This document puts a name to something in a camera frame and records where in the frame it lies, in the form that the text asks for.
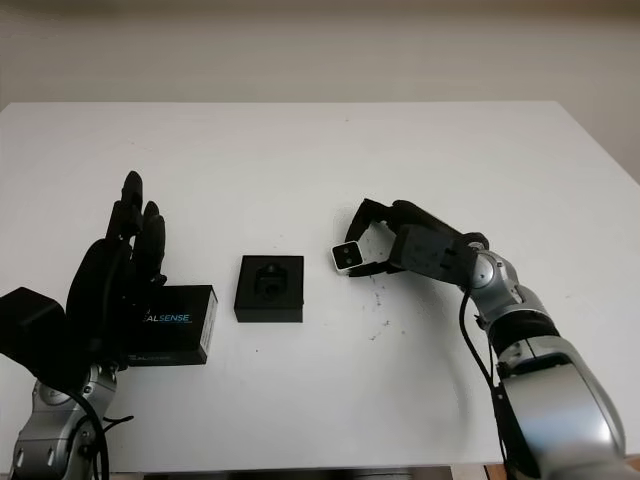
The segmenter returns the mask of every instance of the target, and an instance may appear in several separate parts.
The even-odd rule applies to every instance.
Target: white wall
[[[558,100],[640,181],[640,2],[0,3],[0,108]]]

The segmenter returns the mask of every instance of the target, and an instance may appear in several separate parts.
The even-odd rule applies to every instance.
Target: robotic hand
[[[146,312],[154,289],[166,282],[164,219],[131,172],[115,202],[105,238],[86,253],[73,279],[66,314],[50,298],[19,288],[0,298],[0,353],[37,378],[31,417],[20,432],[10,480],[109,478],[104,432],[129,418],[102,421],[127,367],[127,322]],[[136,237],[135,247],[130,245]]]
[[[396,239],[386,262],[362,264],[354,242],[374,221],[385,222]],[[463,289],[460,327],[489,385],[510,478],[640,478],[624,462],[624,431],[611,399],[538,297],[489,250],[482,234],[463,235],[406,201],[386,207],[365,199],[345,242],[334,247],[334,258],[350,276],[409,270]],[[469,298],[498,356],[497,386],[467,335]]]

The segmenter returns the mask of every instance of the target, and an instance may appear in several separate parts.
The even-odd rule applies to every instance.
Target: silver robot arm
[[[515,469],[554,480],[640,478],[625,464],[611,399],[513,266],[480,248],[470,298],[498,355],[494,407]]]
[[[115,371],[94,365],[76,393],[102,418],[115,390]],[[9,480],[91,479],[98,434],[84,409],[69,395],[40,381],[32,401],[31,416],[15,444]]]

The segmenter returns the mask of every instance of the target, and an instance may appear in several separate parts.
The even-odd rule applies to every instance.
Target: white table
[[[206,366],[119,375],[109,414],[136,419],[109,433],[114,471],[499,459],[457,289],[334,272],[328,250],[365,196],[484,232],[640,452],[640,188],[558,104],[14,104],[0,122],[0,294],[64,305],[135,169],[166,218],[170,284],[220,299]],[[384,252],[368,238],[365,254]],[[236,322],[243,254],[305,256],[303,324]],[[2,472],[32,386],[0,358]]]

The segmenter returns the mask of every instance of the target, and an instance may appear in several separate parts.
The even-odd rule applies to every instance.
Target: black cable
[[[465,312],[467,310],[467,303],[469,303],[469,298],[471,297],[471,288],[466,288],[464,290],[464,296],[462,297],[462,303],[460,303],[460,313],[459,313],[459,318],[458,320],[460,321],[460,331],[462,332],[462,337],[464,338],[465,343],[467,344],[467,347],[469,348],[469,350],[471,351],[471,355],[473,355],[473,358],[475,359],[476,363],[478,364],[478,367],[480,367],[480,371],[482,372],[482,375],[484,376],[484,379],[487,382],[487,385],[489,386],[489,390],[491,392],[491,400],[492,400],[492,405],[495,406],[495,399],[497,396],[497,388],[495,387],[495,385],[493,384],[493,349],[491,348],[491,342],[489,342],[489,361],[491,363],[491,374],[489,375],[489,372],[487,372],[487,367],[485,367],[484,363],[482,362],[482,359],[480,358],[480,355],[478,355],[478,351],[476,350],[476,347],[473,345],[473,342],[471,342],[471,339],[469,338],[469,334],[467,332],[467,326],[465,324]],[[504,442],[502,441],[502,435],[500,433],[500,426],[498,425],[498,419],[496,418],[496,430],[498,432],[498,444],[500,445],[500,454],[502,455],[502,462],[504,464],[504,468],[507,472],[507,475],[509,475],[510,470],[509,470],[509,463],[507,462],[507,455],[505,453],[505,445]]]
[[[469,297],[471,296],[471,289],[466,288],[464,291],[464,296],[462,297],[462,303],[460,304],[460,314],[458,320],[460,321],[460,331],[462,332],[462,337],[464,338],[467,347],[471,351],[471,355],[475,359],[478,367],[480,367],[480,371],[484,376],[484,379],[487,381],[487,385],[489,386],[489,390],[491,390],[491,395],[493,395],[493,383],[491,382],[491,377],[489,376],[489,372],[487,372],[487,368],[482,363],[482,359],[476,350],[476,347],[473,346],[471,339],[469,338],[469,334],[467,333],[467,326],[465,325],[464,314],[467,310],[467,303],[469,302]]]
[[[82,427],[82,425],[84,425],[85,423],[87,423],[89,421],[89,416],[85,415],[84,417],[80,418],[80,420],[78,420],[78,423],[76,423],[76,426],[73,427],[73,430],[71,430],[71,435],[69,435],[71,438],[74,438],[78,432],[80,431],[80,428]]]
[[[93,457],[93,462],[91,462],[91,464],[93,465],[93,478],[94,478],[94,480],[100,480],[100,477],[98,476],[98,459],[97,459],[97,457]]]
[[[100,454],[100,467],[102,471],[102,480],[109,480],[109,450],[107,447],[107,437],[104,435],[104,430],[102,429],[102,422],[100,421],[100,417],[88,402],[86,398],[80,395],[78,392],[70,390],[68,392],[64,392],[72,400],[74,400],[87,414],[89,417],[89,421],[91,422],[93,429],[96,433],[96,444],[98,447],[98,453]]]
[[[107,425],[107,427],[104,429],[104,433],[107,433],[113,427],[117,427],[121,423],[130,422],[131,420],[133,420],[133,418],[134,418],[133,415],[127,415],[126,417],[117,418],[117,419],[111,419],[111,418],[108,418],[108,417],[102,417],[103,420],[109,422],[109,425]]]
[[[493,371],[495,370],[493,367],[493,348],[491,348],[491,340],[489,340],[489,336],[487,335],[487,347],[489,347],[489,368],[491,369],[491,385],[495,386],[493,381]]]

